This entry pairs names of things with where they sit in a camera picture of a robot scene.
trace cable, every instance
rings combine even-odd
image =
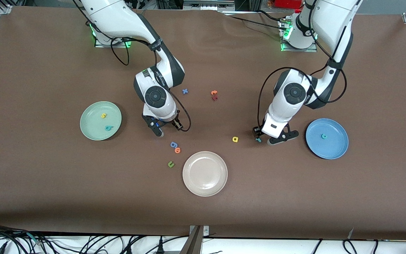
[[[316,254],[317,248],[319,248],[320,243],[322,243],[322,238],[321,238],[321,239],[319,239],[319,242],[316,244],[316,247],[314,248],[314,250],[313,250],[313,253],[312,253],[312,254]]]
[[[161,238],[159,238],[159,244],[158,244],[158,250],[156,251],[156,254],[164,254],[164,247],[163,247],[163,242],[162,242],[162,235]]]
[[[128,56],[128,62],[124,63],[123,61],[121,61],[121,59],[118,57],[118,55],[116,54],[116,52],[114,51],[114,47],[113,47],[113,43],[114,40],[116,40],[116,38],[112,38],[111,39],[111,50],[112,53],[114,54],[114,56],[116,56],[116,58],[118,59],[118,61],[120,61],[124,66],[128,66],[129,65],[129,51],[128,51],[128,46],[126,45],[126,42],[124,42],[124,47],[126,48],[126,55]]]
[[[316,6],[316,2],[317,2],[317,0],[314,0],[313,6]],[[313,10],[314,10],[314,8],[310,9],[310,10],[309,10],[309,15],[308,15],[308,29],[309,29],[309,32],[311,33],[311,37],[313,37],[314,42],[316,42],[316,44],[319,46],[319,48],[330,58],[330,60],[332,60],[333,62],[336,62],[336,61],[333,59],[333,56],[330,55],[330,54],[324,49],[324,47],[322,47],[322,46],[320,45],[320,43],[316,40],[316,37],[314,36],[313,28],[312,28],[312,25],[311,25],[311,16],[312,16],[312,14],[313,14]]]
[[[164,243],[166,243],[166,242],[169,242],[169,241],[172,241],[172,240],[175,240],[175,239],[178,239],[178,238],[183,238],[183,237],[188,237],[188,235],[182,235],[182,236],[176,236],[176,237],[174,237],[174,238],[170,238],[170,239],[168,239],[168,240],[165,240],[162,244],[164,244]],[[150,249],[149,251],[147,251],[145,254],[150,253],[151,251],[153,251],[153,250],[156,249],[157,247],[159,247],[159,244],[156,245],[156,246],[154,246],[152,249]]]
[[[284,16],[284,17],[282,17],[282,18],[274,18],[274,17],[272,17],[271,15],[269,15],[269,13],[266,13],[266,12],[263,11],[263,10],[255,10],[255,12],[260,12],[260,13],[266,15],[269,19],[275,20],[275,21],[280,21],[280,19],[283,19],[283,18],[286,17],[286,16]]]
[[[95,244],[97,244],[97,242],[103,240],[103,239],[106,238],[106,237],[109,237],[109,236],[108,236],[108,235],[103,236],[102,238],[100,238],[100,239],[96,240],[94,243],[92,243],[90,246],[88,245],[90,242],[87,243],[87,249],[86,249],[86,252],[84,252],[84,254],[87,254],[87,251],[89,251],[90,248],[92,248],[92,246],[94,246]]]
[[[344,82],[345,82],[343,92],[338,96],[338,98],[336,98],[336,99],[334,99],[334,100],[331,100],[331,101],[326,101],[326,100],[320,98],[319,95],[316,93],[315,88],[313,87],[313,82],[311,81],[311,79],[309,78],[309,76],[308,76],[305,72],[303,72],[302,70],[300,70],[300,69],[298,69],[298,68],[294,68],[294,67],[281,67],[281,68],[278,68],[278,69],[276,69],[275,71],[273,71],[271,74],[269,74],[269,76],[266,77],[266,80],[264,80],[264,83],[263,83],[263,85],[262,85],[262,87],[261,87],[261,90],[259,90],[259,96],[258,96],[258,111],[257,111],[257,114],[256,114],[257,121],[258,121],[258,127],[261,126],[261,124],[259,124],[259,106],[261,105],[261,94],[263,93],[264,86],[266,85],[267,80],[269,80],[269,78],[270,78],[274,73],[276,73],[277,71],[281,71],[282,69],[294,69],[295,71],[298,71],[298,72],[300,72],[301,74],[303,74],[303,75],[308,79],[309,85],[310,85],[311,88],[313,89],[313,92],[314,92],[314,95],[316,95],[316,98],[317,98],[318,100],[324,102],[324,103],[333,103],[333,102],[339,100],[339,99],[344,95],[345,91],[347,90],[347,78],[345,77],[345,73],[344,73],[344,71],[343,71],[342,69],[340,69],[340,72],[343,74]]]
[[[244,0],[244,1],[239,5],[239,8],[235,9],[235,11],[238,11],[246,1],[247,1],[247,0]]]
[[[319,71],[323,71],[325,68],[327,68],[327,64],[325,64],[325,66],[324,67],[322,67],[321,69],[318,69],[317,71],[315,71],[315,72],[313,72],[313,73],[311,73],[310,74],[310,76],[312,76],[312,75],[314,75],[314,74],[316,74],[316,73],[318,73]]]
[[[109,240],[107,243],[103,244],[101,247],[99,247],[99,248],[97,249],[97,251],[95,251],[95,254],[97,254],[104,246],[106,246],[106,244],[110,243],[111,241],[114,241],[114,240],[117,239],[117,238],[121,238],[121,235],[116,236],[116,237],[112,238],[111,240]]]
[[[60,246],[60,245],[59,245],[58,243],[56,243],[55,241],[51,241],[51,243],[55,244],[57,247],[59,247],[59,248],[61,248],[61,249],[64,249],[64,250],[67,250],[67,251],[71,251],[71,252],[74,252],[74,253],[79,253],[79,251],[77,251],[77,250],[69,249],[69,248]]]
[[[379,240],[375,239],[374,241],[375,241],[375,247],[374,247],[374,250],[372,251],[372,254],[375,254],[375,252],[377,251],[377,248],[379,246]]]
[[[144,238],[145,237],[145,235],[140,235],[140,236],[138,236],[136,239],[134,239],[132,242],[131,242],[131,239],[129,239],[129,243],[127,244],[127,246],[120,252],[120,254],[124,254],[125,252],[126,253],[131,253],[131,246],[135,243],[135,242],[137,242],[137,241],[139,241],[140,239],[142,239],[142,238]]]
[[[241,18],[233,17],[233,16],[230,16],[230,17],[232,17],[232,18],[234,18],[234,19],[239,19],[239,20],[251,22],[251,23],[254,23],[254,24],[266,26],[266,27],[272,27],[272,28],[276,28],[276,29],[280,29],[280,30],[286,30],[286,28],[283,28],[283,27],[272,26],[272,25],[268,25],[268,24],[264,24],[264,23],[259,23],[259,22],[256,22],[256,21],[248,20],[248,19],[241,19]]]
[[[354,253],[355,253],[355,254],[358,254],[358,253],[356,252],[355,247],[353,246],[353,243],[352,243],[350,240],[348,240],[348,239],[343,240],[343,248],[344,248],[345,252],[347,252],[348,254],[352,254],[350,251],[347,250],[347,247],[345,247],[345,243],[346,243],[346,242],[349,243],[350,246],[352,246],[352,249],[353,249]]]
[[[4,227],[4,226],[0,226],[0,236],[2,236],[2,239],[7,238],[11,241],[13,241],[16,245],[16,248],[18,250],[18,253],[21,254],[21,250],[25,253],[25,254],[29,254],[26,249],[24,248],[24,246],[18,241],[16,240],[16,238],[20,237],[20,234],[26,234],[26,235],[32,235],[31,233],[29,233],[26,230],[20,230],[20,229],[15,229],[15,228],[9,228],[9,227]],[[29,244],[28,241],[26,241],[28,246],[31,246],[33,248],[33,246],[31,244]]]
[[[169,89],[168,91],[169,91],[169,93],[173,96],[173,98],[176,99],[176,101],[179,103],[179,105],[180,105],[180,106],[182,107],[182,109],[184,110],[184,113],[186,113],[187,118],[189,119],[189,127],[187,127],[187,129],[185,129],[185,130],[183,130],[182,128],[179,129],[179,130],[181,130],[181,131],[183,131],[183,132],[188,132],[188,131],[190,130],[190,126],[192,125],[192,121],[190,120],[189,113],[187,113],[186,108],[183,106],[183,104],[181,103],[181,101],[179,101],[179,99],[176,98],[176,96],[170,91],[170,89]]]

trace plate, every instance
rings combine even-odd
[[[227,183],[227,179],[227,165],[213,152],[195,153],[184,164],[184,184],[197,196],[212,196],[219,193]]]
[[[337,159],[345,154],[349,138],[343,126],[332,119],[317,119],[306,129],[306,143],[324,159]]]
[[[91,140],[108,139],[120,128],[120,109],[108,101],[95,102],[82,113],[79,125],[84,136]]]

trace beige plate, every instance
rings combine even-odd
[[[217,194],[227,183],[227,178],[227,165],[220,156],[213,152],[195,153],[184,164],[184,184],[190,192],[197,196]]]

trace green plate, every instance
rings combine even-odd
[[[82,113],[79,125],[84,136],[91,140],[108,139],[120,128],[120,109],[108,101],[95,102]]]

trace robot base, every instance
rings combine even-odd
[[[287,30],[280,30],[280,42],[282,51],[293,51],[293,52],[317,52],[316,42],[313,42],[308,48],[295,48],[292,47],[289,42],[285,39],[285,36],[289,36],[292,31],[289,31],[292,21],[290,16],[278,21],[278,27],[286,28]]]
[[[96,37],[95,38],[95,48],[111,48],[111,45],[101,43]],[[131,42],[118,42],[112,45],[113,48],[130,48]]]
[[[290,130],[289,124],[287,124],[285,126],[285,128],[287,128],[287,132],[285,132],[285,129],[283,129],[282,133],[280,133],[280,136],[278,138],[274,138],[274,137],[269,138],[269,140],[267,140],[267,144],[270,145],[270,146],[275,146],[275,145],[278,145],[278,144],[283,143],[285,141],[295,139],[296,137],[299,136],[298,131],[291,131]],[[254,127],[253,128],[253,135],[255,136],[255,139],[257,139],[257,140],[261,135],[264,135],[264,133],[261,131],[261,127]]]

